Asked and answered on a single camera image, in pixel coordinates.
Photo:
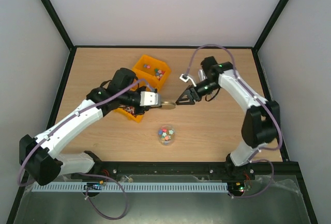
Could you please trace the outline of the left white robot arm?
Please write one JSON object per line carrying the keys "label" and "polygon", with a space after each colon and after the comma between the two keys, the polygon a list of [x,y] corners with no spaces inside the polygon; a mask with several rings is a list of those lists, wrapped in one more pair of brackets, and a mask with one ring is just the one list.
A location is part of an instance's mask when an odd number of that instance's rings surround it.
{"label": "left white robot arm", "polygon": [[161,96],[145,79],[127,68],[118,69],[113,78],[92,89],[86,98],[66,117],[44,132],[19,142],[19,186],[26,171],[32,182],[44,186],[60,175],[86,174],[94,167],[97,157],[91,152],[62,154],[62,150],[88,126],[120,107],[133,107],[135,115],[143,115],[161,106]]}

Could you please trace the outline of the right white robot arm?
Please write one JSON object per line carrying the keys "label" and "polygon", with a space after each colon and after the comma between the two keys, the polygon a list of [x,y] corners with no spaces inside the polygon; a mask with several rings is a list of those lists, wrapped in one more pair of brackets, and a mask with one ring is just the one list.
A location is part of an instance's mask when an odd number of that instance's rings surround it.
{"label": "right white robot arm", "polygon": [[241,129],[242,141],[228,154],[226,174],[231,178],[239,177],[243,165],[252,161],[261,150],[268,149],[275,139],[281,139],[280,106],[276,101],[268,101],[255,92],[239,75],[231,62],[217,63],[215,58],[206,57],[201,62],[205,79],[196,83],[192,76],[184,73],[180,79],[191,81],[179,96],[176,104],[194,105],[213,91],[223,89],[238,103],[245,117]]}

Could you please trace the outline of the white jar lid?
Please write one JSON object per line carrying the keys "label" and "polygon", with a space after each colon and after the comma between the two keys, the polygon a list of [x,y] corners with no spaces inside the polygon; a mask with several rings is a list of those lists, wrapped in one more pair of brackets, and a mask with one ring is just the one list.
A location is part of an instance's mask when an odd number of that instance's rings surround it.
{"label": "white jar lid", "polygon": [[162,101],[160,108],[162,110],[173,110],[176,108],[176,103],[171,101]]}

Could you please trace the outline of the metal scoop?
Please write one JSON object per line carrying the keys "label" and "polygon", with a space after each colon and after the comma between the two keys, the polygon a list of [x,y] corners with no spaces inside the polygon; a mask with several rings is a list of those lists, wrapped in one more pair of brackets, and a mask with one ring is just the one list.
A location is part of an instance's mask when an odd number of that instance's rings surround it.
{"label": "metal scoop", "polygon": [[198,77],[199,77],[200,82],[204,81],[206,79],[206,75],[205,75],[203,69],[198,70]]}

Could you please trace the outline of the clear plastic jar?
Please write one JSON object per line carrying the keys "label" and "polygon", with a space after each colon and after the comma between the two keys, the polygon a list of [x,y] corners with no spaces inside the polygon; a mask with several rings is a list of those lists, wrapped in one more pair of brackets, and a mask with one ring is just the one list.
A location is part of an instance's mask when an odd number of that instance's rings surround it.
{"label": "clear plastic jar", "polygon": [[171,145],[175,141],[176,132],[173,126],[163,125],[157,131],[158,140],[162,145]]}

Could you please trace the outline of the yellow bin with star candies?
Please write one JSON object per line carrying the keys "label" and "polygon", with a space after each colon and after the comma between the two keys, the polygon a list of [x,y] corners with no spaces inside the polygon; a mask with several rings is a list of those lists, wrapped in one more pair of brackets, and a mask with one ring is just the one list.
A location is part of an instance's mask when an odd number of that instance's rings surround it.
{"label": "yellow bin with star candies", "polygon": [[158,92],[161,91],[171,73],[171,69],[166,62],[149,55],[142,55],[133,66],[132,71],[139,79],[144,78]]}

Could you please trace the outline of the yellow bin with lollipops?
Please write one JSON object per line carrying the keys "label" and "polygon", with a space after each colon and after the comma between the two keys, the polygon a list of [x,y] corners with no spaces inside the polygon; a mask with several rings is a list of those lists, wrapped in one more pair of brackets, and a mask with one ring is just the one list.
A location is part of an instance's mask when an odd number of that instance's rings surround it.
{"label": "yellow bin with lollipops", "polygon": [[124,107],[123,109],[117,108],[116,110],[114,110],[114,112],[117,112],[125,116],[128,120],[135,121],[136,123],[140,123],[141,120],[143,119],[143,115],[136,115],[134,111],[135,111],[134,107]]}

